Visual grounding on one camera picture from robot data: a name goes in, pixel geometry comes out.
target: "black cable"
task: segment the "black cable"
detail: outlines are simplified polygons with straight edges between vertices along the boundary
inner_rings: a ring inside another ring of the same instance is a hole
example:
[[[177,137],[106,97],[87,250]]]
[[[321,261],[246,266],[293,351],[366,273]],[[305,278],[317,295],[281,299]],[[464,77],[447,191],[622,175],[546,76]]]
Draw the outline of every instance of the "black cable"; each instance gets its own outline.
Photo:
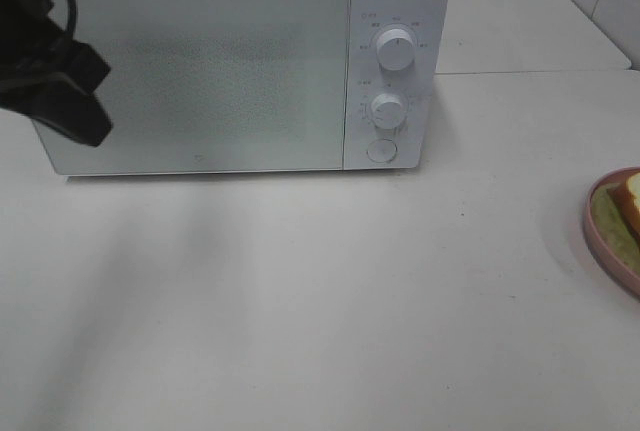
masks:
[[[67,7],[67,27],[64,30],[64,42],[61,45],[61,51],[58,59],[56,60],[56,65],[62,64],[66,59],[67,53],[73,41],[73,36],[76,32],[76,25],[78,24],[78,3],[76,2],[76,0],[67,0]]]

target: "plate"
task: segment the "plate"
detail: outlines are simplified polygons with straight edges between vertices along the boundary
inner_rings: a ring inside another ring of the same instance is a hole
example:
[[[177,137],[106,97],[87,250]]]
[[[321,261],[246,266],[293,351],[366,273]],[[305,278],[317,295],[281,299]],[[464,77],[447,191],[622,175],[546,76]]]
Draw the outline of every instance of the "plate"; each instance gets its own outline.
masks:
[[[593,215],[591,214],[593,194],[600,186],[612,183],[622,183],[637,173],[640,173],[640,168],[620,169],[600,178],[600,180],[593,185],[589,191],[589,197],[587,199],[587,205],[584,213],[584,234],[591,252],[600,262],[600,265],[604,270],[613,276],[622,286],[640,297],[640,276],[634,273],[629,266],[624,264],[620,258],[615,255],[611,248],[609,248],[607,243],[600,236],[600,233],[593,221]]]

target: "microwave control panel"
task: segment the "microwave control panel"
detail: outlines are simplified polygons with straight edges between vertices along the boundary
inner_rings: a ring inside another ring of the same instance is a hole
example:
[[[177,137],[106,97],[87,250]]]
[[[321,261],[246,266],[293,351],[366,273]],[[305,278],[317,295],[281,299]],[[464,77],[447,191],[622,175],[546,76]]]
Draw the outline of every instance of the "microwave control panel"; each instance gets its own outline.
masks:
[[[344,168],[420,162],[447,0],[351,0]]]

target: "black object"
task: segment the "black object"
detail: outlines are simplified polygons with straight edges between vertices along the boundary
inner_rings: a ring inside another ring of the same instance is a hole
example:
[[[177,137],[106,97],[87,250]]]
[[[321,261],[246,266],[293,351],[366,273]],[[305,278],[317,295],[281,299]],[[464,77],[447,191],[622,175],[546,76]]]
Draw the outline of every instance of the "black object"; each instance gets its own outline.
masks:
[[[0,107],[96,147],[113,127],[94,95],[111,68],[73,39],[77,5],[67,4],[62,30],[48,17],[51,0],[0,0]]]

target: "bread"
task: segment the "bread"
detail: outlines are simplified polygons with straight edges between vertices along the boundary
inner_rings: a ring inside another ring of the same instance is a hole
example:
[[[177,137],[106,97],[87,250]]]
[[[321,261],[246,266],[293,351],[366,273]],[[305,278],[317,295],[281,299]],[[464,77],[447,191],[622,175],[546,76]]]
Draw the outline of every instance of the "bread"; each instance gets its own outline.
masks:
[[[618,207],[610,196],[617,185],[599,187],[591,200],[591,215],[600,237],[613,253],[640,275],[640,248],[625,225]]]
[[[609,194],[626,223],[640,236],[640,173],[610,189]]]

